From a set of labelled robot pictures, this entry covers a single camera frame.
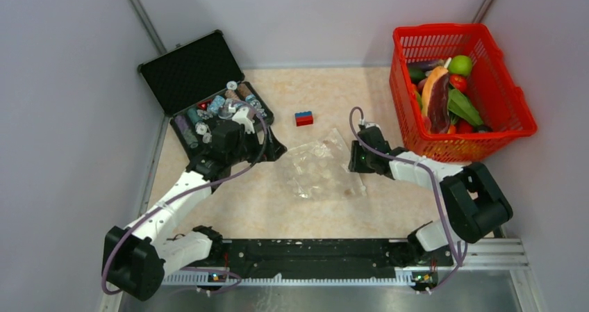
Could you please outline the clear zip top bag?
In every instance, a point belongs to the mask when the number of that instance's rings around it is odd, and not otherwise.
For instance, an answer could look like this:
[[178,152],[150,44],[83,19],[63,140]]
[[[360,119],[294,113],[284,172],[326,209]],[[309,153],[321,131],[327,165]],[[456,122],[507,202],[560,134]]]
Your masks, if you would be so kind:
[[295,197],[312,201],[367,195],[360,174],[348,168],[351,152],[333,128],[323,138],[289,149],[276,162],[280,182]]

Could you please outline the green toy apple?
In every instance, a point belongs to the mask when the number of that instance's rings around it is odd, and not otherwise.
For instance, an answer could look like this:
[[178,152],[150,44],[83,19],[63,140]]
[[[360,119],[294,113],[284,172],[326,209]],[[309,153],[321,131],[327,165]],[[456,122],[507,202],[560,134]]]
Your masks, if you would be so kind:
[[450,60],[447,69],[451,74],[468,77],[472,72],[473,62],[469,56],[457,55]]

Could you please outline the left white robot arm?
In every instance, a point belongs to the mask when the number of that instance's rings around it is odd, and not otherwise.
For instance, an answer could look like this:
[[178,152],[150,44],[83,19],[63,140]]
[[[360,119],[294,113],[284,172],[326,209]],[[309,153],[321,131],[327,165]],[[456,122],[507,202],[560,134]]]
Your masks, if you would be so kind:
[[223,248],[201,229],[171,239],[183,219],[216,187],[242,176],[256,164],[276,161],[271,128],[244,101],[231,119],[212,131],[172,188],[146,213],[124,228],[114,226],[105,237],[101,289],[106,295],[127,293],[145,301],[163,280],[195,261],[215,265]]

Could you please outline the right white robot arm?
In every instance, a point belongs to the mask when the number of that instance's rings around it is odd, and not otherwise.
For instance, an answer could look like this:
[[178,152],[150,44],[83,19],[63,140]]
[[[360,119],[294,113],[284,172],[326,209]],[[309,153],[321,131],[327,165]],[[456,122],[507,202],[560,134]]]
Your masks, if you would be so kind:
[[392,255],[394,265],[425,265],[442,247],[462,259],[467,245],[513,217],[511,205],[484,164],[442,163],[403,147],[393,149],[374,123],[360,123],[352,131],[356,138],[349,171],[413,183],[434,195],[439,219],[408,235],[407,243]]

